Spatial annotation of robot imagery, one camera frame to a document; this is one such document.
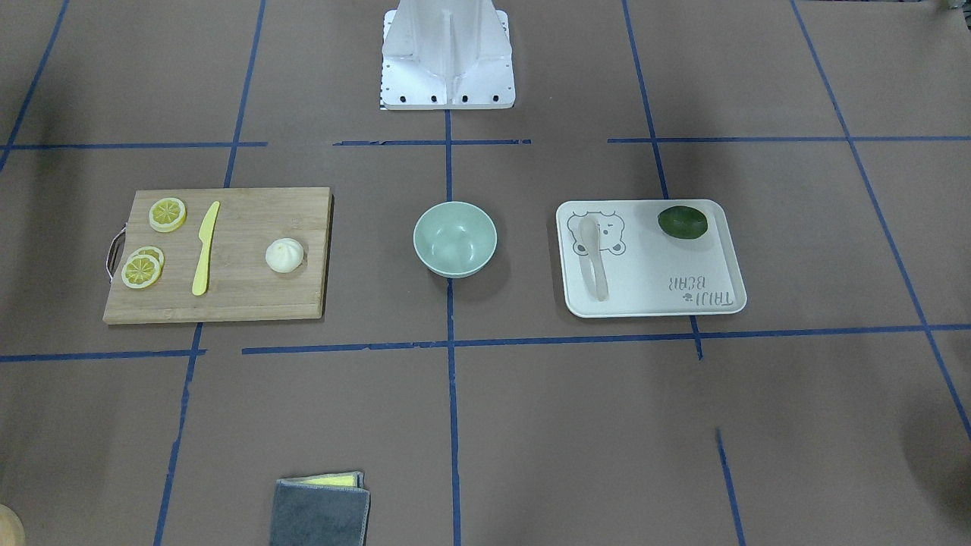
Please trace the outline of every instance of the metal handle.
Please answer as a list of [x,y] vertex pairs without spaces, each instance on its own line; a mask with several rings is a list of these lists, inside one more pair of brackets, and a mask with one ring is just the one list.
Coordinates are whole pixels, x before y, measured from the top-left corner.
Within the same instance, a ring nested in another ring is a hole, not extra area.
[[112,239],[112,245],[108,247],[108,256],[105,257],[105,271],[108,271],[108,282],[115,280],[115,269],[118,266],[118,252],[121,251],[121,243],[124,242],[124,231],[127,228],[128,222],[121,227],[121,231]]

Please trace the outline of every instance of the light green bowl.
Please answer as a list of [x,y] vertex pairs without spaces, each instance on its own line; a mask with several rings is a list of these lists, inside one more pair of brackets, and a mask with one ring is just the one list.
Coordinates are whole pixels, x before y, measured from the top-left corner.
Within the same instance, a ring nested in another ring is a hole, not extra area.
[[461,279],[476,273],[495,253],[495,224],[470,203],[449,201],[425,211],[413,242],[421,261],[435,273]]

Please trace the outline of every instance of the cutting board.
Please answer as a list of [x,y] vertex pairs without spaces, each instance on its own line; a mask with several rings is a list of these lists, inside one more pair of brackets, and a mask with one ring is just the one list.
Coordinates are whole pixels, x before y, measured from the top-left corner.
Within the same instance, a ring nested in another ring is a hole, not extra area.
[[[149,226],[149,208],[162,197],[185,203],[185,223],[170,233]],[[209,289],[192,295],[202,243],[199,226],[219,201]],[[135,193],[108,293],[108,324],[199,323],[319,319],[330,240],[330,188],[151,189]],[[266,248],[282,237],[303,245],[304,262],[290,273],[266,264]],[[152,286],[133,290],[120,277],[128,255],[146,245],[160,248],[165,264]]]

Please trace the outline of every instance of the plastic knife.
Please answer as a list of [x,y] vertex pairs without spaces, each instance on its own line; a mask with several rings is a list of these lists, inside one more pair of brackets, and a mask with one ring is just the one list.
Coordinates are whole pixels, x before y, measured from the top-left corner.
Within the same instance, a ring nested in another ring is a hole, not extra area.
[[209,253],[213,246],[213,230],[216,229],[216,215],[219,213],[219,202],[213,201],[199,226],[199,240],[202,241],[202,252],[199,253],[199,264],[195,266],[195,278],[192,279],[192,293],[202,295],[209,287]]

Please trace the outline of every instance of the dark green vegetable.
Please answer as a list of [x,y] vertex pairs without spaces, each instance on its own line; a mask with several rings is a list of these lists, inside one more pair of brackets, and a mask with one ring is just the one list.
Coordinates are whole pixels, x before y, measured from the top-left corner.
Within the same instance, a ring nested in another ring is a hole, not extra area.
[[678,239],[697,239],[708,231],[708,219],[698,209],[677,205],[657,215],[661,230]]

